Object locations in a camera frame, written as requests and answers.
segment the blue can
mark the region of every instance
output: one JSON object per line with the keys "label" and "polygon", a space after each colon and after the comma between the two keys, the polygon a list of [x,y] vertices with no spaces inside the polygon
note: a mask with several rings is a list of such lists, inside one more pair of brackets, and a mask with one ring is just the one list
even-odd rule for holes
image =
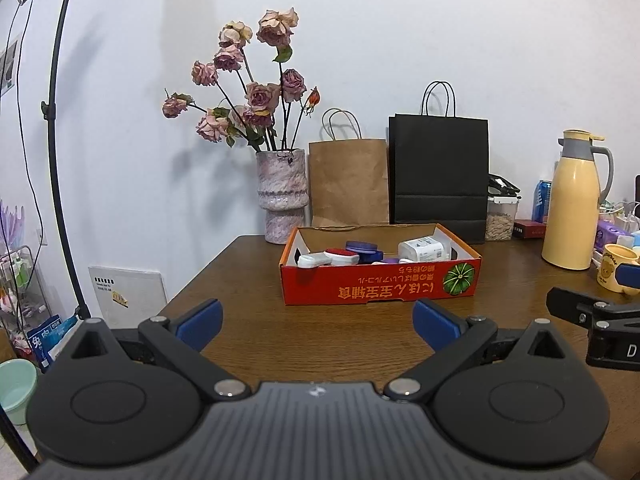
{"label": "blue can", "polygon": [[536,192],[533,197],[533,214],[531,219],[534,222],[546,224],[546,218],[549,215],[549,201],[551,200],[551,181],[541,180],[536,186]]}

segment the cardboard box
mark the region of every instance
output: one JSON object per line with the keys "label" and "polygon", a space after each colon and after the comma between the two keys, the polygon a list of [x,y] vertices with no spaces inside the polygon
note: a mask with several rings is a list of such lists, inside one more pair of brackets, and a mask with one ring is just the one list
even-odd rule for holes
{"label": "cardboard box", "polygon": [[[378,244],[385,257],[398,255],[398,244],[423,236],[449,240],[452,261],[423,264],[322,266],[300,269],[300,254],[343,248],[347,240]],[[415,301],[418,298],[472,296],[481,256],[440,224],[295,229],[280,259],[285,304],[354,304],[369,301]]]}
{"label": "cardboard box", "polygon": [[516,238],[544,238],[546,224],[533,220],[516,220],[513,223],[513,236]]}
{"label": "cardboard box", "polygon": [[6,332],[0,328],[0,363],[4,363],[9,359],[15,359],[14,348],[11,346]]}

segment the vase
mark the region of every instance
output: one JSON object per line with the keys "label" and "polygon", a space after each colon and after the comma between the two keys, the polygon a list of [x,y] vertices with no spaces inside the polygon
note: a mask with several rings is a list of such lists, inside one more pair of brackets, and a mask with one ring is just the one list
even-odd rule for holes
{"label": "vase", "polygon": [[258,152],[258,205],[267,211],[264,239],[284,245],[305,221],[309,203],[305,150]]}

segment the paper bag handle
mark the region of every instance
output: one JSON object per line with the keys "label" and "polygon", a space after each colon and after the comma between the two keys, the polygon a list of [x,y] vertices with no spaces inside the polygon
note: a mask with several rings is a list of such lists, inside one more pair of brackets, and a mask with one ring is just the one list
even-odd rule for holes
{"label": "paper bag handle", "polygon": [[[329,120],[327,121],[327,123],[325,123],[324,118],[329,112],[331,112],[331,115],[329,116]],[[331,119],[335,114],[344,114],[345,117],[347,117],[347,119],[349,120],[349,124],[353,128],[353,131],[356,132],[356,137],[358,137],[359,139],[362,138],[360,123],[356,119],[355,115],[353,115],[350,111],[342,110],[341,108],[329,108],[324,114],[322,114],[322,128],[324,128],[327,135],[331,137],[331,140],[335,140],[334,126],[331,124]]]}
{"label": "paper bag handle", "polygon": [[429,97],[431,97],[431,93],[436,89],[436,86],[442,85],[447,93],[447,109],[444,112],[444,116],[447,117],[449,115],[449,89],[451,90],[451,96],[453,97],[453,116],[456,116],[456,93],[453,91],[453,86],[448,81],[431,81],[427,88],[424,90],[424,95],[422,96],[422,104],[420,105],[420,115],[424,115],[426,112],[427,117],[429,116],[429,110],[427,109],[427,104],[429,103]]}

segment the blue gripper pad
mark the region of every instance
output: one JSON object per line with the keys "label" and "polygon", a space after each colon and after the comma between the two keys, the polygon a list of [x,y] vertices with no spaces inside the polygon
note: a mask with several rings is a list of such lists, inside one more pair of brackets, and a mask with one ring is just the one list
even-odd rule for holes
{"label": "blue gripper pad", "polygon": [[196,310],[194,315],[174,322],[175,336],[200,352],[222,329],[222,303],[218,300],[210,300]]}
{"label": "blue gripper pad", "polygon": [[616,269],[616,281],[622,286],[640,288],[640,266],[621,264]]}
{"label": "blue gripper pad", "polygon": [[414,330],[435,352],[463,333],[461,319],[453,314],[449,314],[452,318],[449,319],[437,309],[443,310],[428,300],[418,300],[414,304]]}

